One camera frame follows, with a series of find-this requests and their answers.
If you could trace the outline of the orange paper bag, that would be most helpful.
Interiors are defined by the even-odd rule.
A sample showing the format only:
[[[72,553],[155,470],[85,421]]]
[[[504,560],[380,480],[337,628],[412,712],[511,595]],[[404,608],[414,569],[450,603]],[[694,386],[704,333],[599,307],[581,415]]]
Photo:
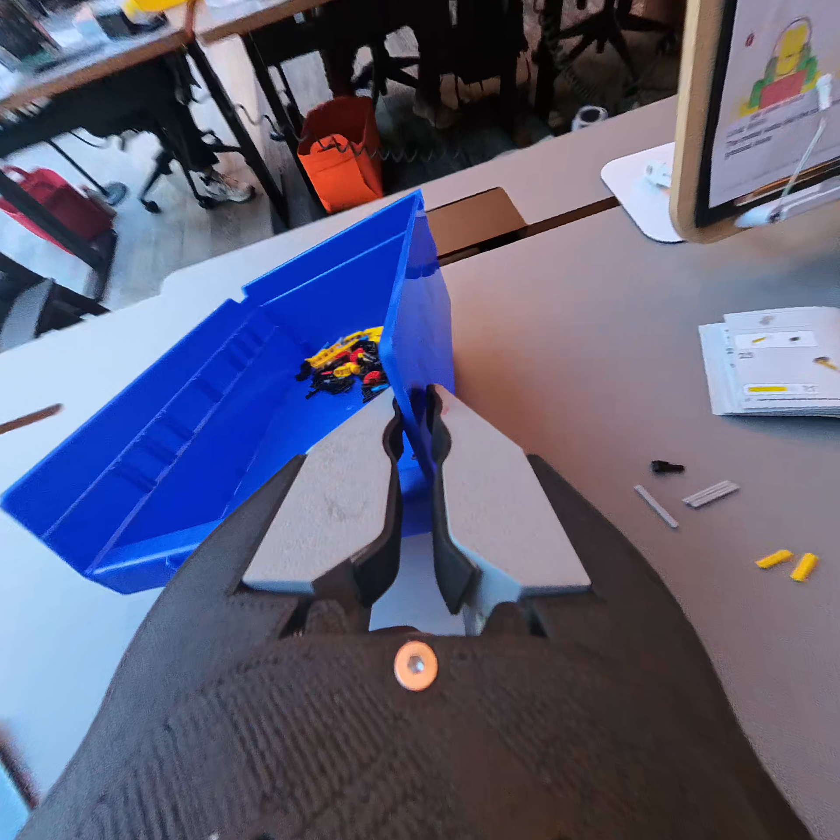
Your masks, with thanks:
[[[383,197],[381,152],[369,97],[334,98],[303,120],[297,157],[328,214]]]

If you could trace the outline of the black office chair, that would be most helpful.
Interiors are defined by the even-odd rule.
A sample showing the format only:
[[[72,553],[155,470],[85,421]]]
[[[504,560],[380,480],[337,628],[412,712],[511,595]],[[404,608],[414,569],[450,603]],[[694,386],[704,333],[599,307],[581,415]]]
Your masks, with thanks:
[[[377,3],[385,32],[408,27],[419,50],[415,114],[443,130],[457,119],[442,100],[442,76],[473,84],[498,77],[500,124],[512,131],[517,70],[527,48],[521,1],[392,1]]]
[[[675,28],[652,18],[635,14],[631,1],[604,1],[600,9],[579,22],[564,27],[562,1],[542,2],[539,11],[540,37],[532,59],[537,71],[533,110],[538,118],[547,122],[553,106],[555,83],[563,78],[582,104],[600,106],[603,95],[588,88],[574,69],[575,61],[588,48],[601,55],[610,46],[623,63],[627,81],[620,98],[639,93],[644,73],[639,70],[631,55],[625,33],[653,34],[658,37],[654,49],[654,62],[664,56],[674,55],[679,47]]]

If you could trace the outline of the computer monitor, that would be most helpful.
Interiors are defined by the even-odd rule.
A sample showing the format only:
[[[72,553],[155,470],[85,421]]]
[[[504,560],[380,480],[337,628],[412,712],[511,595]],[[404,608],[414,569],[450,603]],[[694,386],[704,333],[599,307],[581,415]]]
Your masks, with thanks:
[[[709,244],[838,203],[839,2],[688,2],[669,214]]]

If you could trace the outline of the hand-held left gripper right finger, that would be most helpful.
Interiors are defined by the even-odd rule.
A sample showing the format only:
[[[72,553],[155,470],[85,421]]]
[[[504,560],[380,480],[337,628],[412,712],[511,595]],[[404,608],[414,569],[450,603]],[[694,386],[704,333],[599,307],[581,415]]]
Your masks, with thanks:
[[[592,581],[523,449],[440,384],[427,388],[437,587],[465,635],[499,605]]]

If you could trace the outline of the blue plastic bin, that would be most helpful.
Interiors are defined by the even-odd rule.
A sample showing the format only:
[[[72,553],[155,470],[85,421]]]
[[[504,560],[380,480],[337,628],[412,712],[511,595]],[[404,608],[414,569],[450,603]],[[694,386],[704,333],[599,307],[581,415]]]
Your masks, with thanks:
[[[450,301],[420,191],[226,300],[2,495],[2,509],[82,577],[164,586],[292,457],[361,410],[361,385],[308,395],[305,359],[382,327],[386,380],[416,466],[434,477],[425,391],[455,388]]]

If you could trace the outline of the wooden table with black legs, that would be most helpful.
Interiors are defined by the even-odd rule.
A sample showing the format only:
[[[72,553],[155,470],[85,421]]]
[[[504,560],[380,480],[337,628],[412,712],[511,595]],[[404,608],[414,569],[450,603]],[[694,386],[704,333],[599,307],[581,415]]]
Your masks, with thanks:
[[[385,32],[377,18],[378,2],[232,2],[211,8],[200,2],[193,13],[192,33],[202,46],[239,38],[259,87],[273,113],[282,119],[277,89],[269,68],[318,52],[327,57],[328,80],[350,92],[351,61],[361,47],[384,46]]]
[[[106,39],[96,44],[93,52],[43,72],[16,71],[2,85],[2,114],[26,109],[46,99],[56,100],[69,91],[89,88],[102,79],[146,65],[152,60],[185,52],[192,59],[204,89],[237,141],[233,151],[244,157],[275,211],[277,229],[283,232],[289,222],[287,199],[207,54],[198,45],[192,32],[193,13],[193,5],[189,3],[175,7],[165,13],[165,25],[150,34]]]

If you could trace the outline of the pile of small lego pieces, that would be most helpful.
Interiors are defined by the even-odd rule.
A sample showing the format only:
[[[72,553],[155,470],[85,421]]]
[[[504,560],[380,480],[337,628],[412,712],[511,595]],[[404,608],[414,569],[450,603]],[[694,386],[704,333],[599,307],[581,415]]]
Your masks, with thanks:
[[[307,399],[326,393],[340,396],[360,388],[362,403],[390,385],[380,354],[383,326],[344,335],[303,360],[294,379],[308,384]]]

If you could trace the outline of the lego instruction booklet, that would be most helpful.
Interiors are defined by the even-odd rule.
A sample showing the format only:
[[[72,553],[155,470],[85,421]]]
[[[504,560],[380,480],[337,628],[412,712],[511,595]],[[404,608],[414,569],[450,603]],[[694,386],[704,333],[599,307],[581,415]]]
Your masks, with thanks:
[[[839,417],[839,310],[729,313],[698,328],[719,417]]]

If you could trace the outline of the red bag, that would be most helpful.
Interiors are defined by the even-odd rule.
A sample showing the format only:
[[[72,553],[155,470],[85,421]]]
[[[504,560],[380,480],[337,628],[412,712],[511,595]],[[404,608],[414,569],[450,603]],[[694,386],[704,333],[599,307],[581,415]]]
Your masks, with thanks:
[[[14,165],[3,165],[2,173],[90,245],[95,238],[113,233],[109,213],[58,173],[42,167],[27,171]]]

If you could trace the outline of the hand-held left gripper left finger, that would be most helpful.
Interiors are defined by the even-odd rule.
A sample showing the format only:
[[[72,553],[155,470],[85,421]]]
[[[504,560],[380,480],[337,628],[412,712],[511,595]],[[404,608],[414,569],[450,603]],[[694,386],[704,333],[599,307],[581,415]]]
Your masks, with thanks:
[[[371,607],[400,567],[403,419],[381,394],[312,446],[244,573],[255,592]]]

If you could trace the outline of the light grey lego axle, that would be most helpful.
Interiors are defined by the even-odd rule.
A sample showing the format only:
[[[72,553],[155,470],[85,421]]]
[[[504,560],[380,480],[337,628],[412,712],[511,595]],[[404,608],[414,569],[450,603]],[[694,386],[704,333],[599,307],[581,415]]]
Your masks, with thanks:
[[[655,515],[670,529],[677,530],[677,520],[654,498],[654,496],[641,485],[636,485],[633,490],[655,513]]]

